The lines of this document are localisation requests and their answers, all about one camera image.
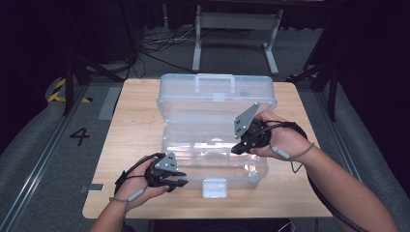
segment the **human hand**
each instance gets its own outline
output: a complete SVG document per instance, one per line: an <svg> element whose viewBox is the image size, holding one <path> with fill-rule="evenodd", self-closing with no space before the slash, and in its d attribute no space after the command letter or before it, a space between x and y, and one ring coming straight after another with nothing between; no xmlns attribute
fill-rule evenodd
<svg viewBox="0 0 410 232"><path fill-rule="evenodd" d="M144 162L142 162L139 166L136 167L129 175L128 177L135 176L134 178L129 178L127 179L123 185L118 189L118 191L115 194L116 199L121 199L121 200L127 200L138 192L139 190L144 189L142 194L140 194L138 197L136 197L133 201L129 202L127 205L126 211L128 212L129 210L136 208L145 202L147 202L149 199L162 195L166 191L168 191L167 186L163 187L157 187L157 188L151 188L148 187L148 183L145 180L145 170L150 167L151 163L155 160L155 158L148 159Z"/></svg>
<svg viewBox="0 0 410 232"><path fill-rule="evenodd" d="M277 122L273 121L287 121L270 111L262 111L258 113L255 116L255 118L267 124L268 127L277 124ZM284 160L282 156L272 151L272 147L280 148L282 151L284 151L292 158L300 155L310 145L311 143L295 130L290 128L278 127L271 129L270 145L267 145L262 148L250 149L250 152L252 154L258 155L259 157L272 157L279 160Z"/></svg>

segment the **clear plastic storage box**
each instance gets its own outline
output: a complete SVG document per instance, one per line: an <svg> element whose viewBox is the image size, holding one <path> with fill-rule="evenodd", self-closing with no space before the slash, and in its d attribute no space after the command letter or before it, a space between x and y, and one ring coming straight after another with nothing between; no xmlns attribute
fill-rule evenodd
<svg viewBox="0 0 410 232"><path fill-rule="evenodd" d="M158 108L167 126L162 151L175 153L187 188L225 181L229 189L254 188L268 171L265 158L231 154L234 119L259 102L258 112L277 106L272 78L226 74L166 74Z"/></svg>

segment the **light wood tabletop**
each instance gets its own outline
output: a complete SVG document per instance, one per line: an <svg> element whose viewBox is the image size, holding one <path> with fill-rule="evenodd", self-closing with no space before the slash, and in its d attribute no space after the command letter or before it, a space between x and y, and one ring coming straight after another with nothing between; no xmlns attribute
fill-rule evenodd
<svg viewBox="0 0 410 232"><path fill-rule="evenodd" d="M113 196L115 181L139 159L161 151L166 126L157 108L159 79L129 79L120 99L102 148L94 184L104 184L101 192L89 192L83 215L97 218L108 198ZM275 82L278 107L273 111L297 122L315 142L308 116L292 83ZM203 198L202 189L176 188L150 199L127 213L127 218L318 218L331 217L311 189L302 167L293 173L290 163L268 159L269 171L256 188L229 189L228 197Z"/></svg>

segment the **yellow and black striped tape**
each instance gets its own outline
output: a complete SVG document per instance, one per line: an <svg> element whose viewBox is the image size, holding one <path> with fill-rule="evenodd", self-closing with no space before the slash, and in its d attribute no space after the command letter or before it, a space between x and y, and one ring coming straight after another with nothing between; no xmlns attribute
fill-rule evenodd
<svg viewBox="0 0 410 232"><path fill-rule="evenodd" d="M65 97L59 97L58 94L60 93L61 88L63 88L64 84L66 83L66 78L61 77L60 81L55 85L54 90L52 91L50 97L48 97L49 102L66 102ZM93 101L93 98L84 98L81 102L83 103L90 103Z"/></svg>

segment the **box handle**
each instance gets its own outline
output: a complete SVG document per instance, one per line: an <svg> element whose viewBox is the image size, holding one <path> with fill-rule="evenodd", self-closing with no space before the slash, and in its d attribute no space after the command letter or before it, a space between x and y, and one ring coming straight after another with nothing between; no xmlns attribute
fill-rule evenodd
<svg viewBox="0 0 410 232"><path fill-rule="evenodd" d="M230 80L230 93L235 94L235 77L233 75L226 75L226 74L198 74L195 76L195 93L199 93L199 80L206 79L206 80Z"/></svg>

